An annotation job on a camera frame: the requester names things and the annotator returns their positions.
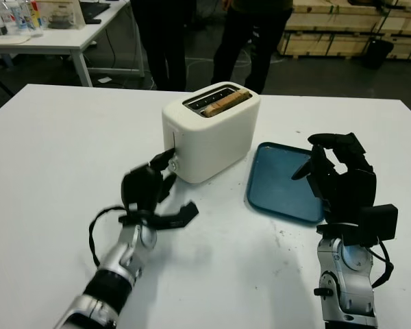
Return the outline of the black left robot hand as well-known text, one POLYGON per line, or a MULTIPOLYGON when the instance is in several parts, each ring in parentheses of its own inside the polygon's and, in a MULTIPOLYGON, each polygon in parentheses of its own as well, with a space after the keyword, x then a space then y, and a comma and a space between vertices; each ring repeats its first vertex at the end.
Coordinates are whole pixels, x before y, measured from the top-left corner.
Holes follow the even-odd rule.
POLYGON ((177 176, 170 173, 164 177, 162 172, 168 168, 174 155, 175 149, 168 149, 125 174, 121 183, 121 199, 127 210, 135 204, 137 210, 154 213, 157 204, 169 196, 177 176))

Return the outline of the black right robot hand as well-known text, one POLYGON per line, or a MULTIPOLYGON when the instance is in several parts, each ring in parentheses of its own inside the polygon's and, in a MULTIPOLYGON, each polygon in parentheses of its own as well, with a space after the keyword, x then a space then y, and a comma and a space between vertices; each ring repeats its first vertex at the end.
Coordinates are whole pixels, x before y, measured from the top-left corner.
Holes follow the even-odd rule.
POLYGON ((357 223, 361 208, 374 204, 376 174, 354 133, 313 134, 309 159, 292 175, 305 178, 323 204, 327 223, 357 223))

